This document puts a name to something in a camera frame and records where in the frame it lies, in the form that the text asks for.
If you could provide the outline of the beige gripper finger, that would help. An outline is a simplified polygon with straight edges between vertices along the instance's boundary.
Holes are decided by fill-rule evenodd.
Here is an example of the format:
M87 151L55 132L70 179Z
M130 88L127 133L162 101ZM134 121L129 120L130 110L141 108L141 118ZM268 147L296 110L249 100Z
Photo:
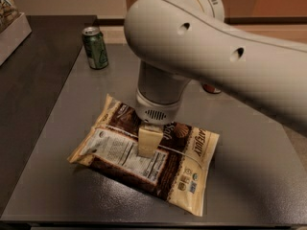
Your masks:
M153 132L163 132L163 126L162 125L155 125L155 124L150 124L150 123L142 123L141 127L143 129L146 129L148 131L153 131Z
M154 155L163 138L163 132L153 132L143 129L138 131L138 155L150 158Z

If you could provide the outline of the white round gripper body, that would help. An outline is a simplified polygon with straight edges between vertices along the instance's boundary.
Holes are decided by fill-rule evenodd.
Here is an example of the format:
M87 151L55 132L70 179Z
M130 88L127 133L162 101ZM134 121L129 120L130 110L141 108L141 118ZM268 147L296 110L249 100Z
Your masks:
M164 126L177 116L182 101L182 88L136 90L135 111L145 123Z

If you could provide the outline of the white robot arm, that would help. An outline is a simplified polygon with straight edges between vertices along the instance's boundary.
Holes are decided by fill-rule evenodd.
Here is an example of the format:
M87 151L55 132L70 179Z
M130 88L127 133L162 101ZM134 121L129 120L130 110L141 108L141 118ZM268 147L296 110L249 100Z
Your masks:
M225 24L222 0L137 0L124 32L141 60L141 120L171 123L184 88L196 80L306 133L307 45Z

